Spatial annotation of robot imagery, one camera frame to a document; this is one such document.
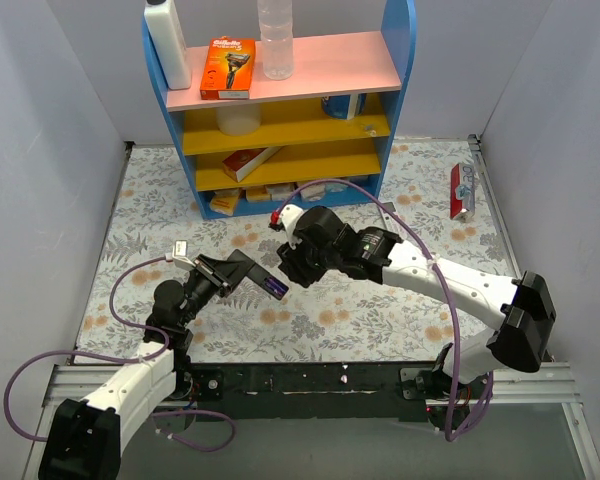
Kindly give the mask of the purple battery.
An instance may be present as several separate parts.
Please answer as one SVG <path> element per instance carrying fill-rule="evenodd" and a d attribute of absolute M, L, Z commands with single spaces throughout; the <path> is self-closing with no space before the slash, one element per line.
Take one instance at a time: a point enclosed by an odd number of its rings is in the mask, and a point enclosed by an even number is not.
<path fill-rule="evenodd" d="M 278 300 L 282 299 L 288 292 L 288 287 L 275 278 L 270 278 L 268 280 L 268 285 L 269 289 L 271 290 L 271 294 Z"/>

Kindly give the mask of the black remote control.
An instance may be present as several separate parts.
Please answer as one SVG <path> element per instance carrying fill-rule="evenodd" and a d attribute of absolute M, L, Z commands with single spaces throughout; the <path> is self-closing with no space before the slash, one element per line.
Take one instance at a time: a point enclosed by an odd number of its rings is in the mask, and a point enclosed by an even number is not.
<path fill-rule="evenodd" d="M 258 264 L 250 268 L 247 277 L 276 300 L 282 300 L 289 290 L 286 284 Z"/>

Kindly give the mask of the dark battery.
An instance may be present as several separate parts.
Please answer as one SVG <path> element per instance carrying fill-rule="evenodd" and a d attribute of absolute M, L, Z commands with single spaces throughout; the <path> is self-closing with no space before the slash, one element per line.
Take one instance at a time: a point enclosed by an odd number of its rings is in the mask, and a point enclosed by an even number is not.
<path fill-rule="evenodd" d="M 273 277 L 266 277 L 264 279 L 264 286 L 272 296 L 277 296 L 280 293 L 278 282 Z"/>

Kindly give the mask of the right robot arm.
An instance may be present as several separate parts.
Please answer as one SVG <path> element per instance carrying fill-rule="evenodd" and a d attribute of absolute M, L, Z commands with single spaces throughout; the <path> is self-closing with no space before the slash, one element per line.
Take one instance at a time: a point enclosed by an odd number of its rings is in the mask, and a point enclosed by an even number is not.
<path fill-rule="evenodd" d="M 487 274 L 427 258 L 412 243 L 377 227 L 354 230 L 330 209 L 285 206 L 273 228 L 287 241 L 279 250 L 280 269 L 292 282 L 309 287 L 329 270 L 353 280 L 402 288 L 438 301 L 451 296 L 457 309 L 480 320 L 480 333 L 453 343 L 432 373 L 434 389 L 455 397 L 470 382 L 496 369 L 523 373 L 540 369 L 556 310 L 545 279 L 527 271 L 519 278 Z"/>

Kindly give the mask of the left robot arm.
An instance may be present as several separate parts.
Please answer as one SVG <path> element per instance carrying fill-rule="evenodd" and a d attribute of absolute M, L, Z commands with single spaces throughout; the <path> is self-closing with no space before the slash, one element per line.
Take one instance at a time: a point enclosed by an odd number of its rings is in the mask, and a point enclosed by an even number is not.
<path fill-rule="evenodd" d="M 190 260 L 183 242 L 176 244 L 172 260 L 189 277 L 155 288 L 138 361 L 119 368 L 83 399 L 67 399 L 58 406 L 39 478 L 113 479 L 125 447 L 163 400 L 221 399 L 224 375 L 193 366 L 187 326 L 214 296 L 229 295 L 254 262 L 239 250 L 225 260 L 204 255 Z"/>

